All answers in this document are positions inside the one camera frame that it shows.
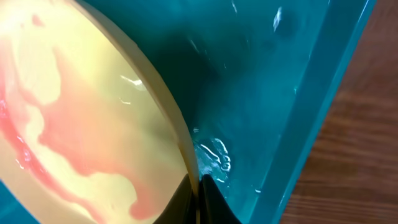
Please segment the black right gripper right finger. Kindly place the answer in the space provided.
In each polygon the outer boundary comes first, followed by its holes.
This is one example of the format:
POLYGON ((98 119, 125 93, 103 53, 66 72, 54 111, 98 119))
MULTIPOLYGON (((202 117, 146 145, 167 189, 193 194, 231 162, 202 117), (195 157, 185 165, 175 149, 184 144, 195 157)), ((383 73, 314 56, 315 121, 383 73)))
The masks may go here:
POLYGON ((209 174, 199 184, 201 224, 241 224, 209 174))

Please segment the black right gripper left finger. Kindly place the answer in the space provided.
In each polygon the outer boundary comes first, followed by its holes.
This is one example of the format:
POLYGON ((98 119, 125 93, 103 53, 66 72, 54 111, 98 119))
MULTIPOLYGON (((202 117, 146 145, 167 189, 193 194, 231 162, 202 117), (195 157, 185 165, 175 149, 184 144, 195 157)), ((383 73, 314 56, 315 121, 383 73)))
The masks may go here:
POLYGON ((196 203, 186 175, 154 224, 196 224, 196 203))

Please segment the yellow-green plate with red stain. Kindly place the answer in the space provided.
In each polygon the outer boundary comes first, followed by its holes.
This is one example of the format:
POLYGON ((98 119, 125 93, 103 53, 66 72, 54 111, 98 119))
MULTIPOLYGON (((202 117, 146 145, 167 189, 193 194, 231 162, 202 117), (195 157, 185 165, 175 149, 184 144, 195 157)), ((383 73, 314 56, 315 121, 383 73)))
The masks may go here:
POLYGON ((154 223, 199 172, 171 92, 113 21, 2 1, 1 180, 40 223, 154 223))

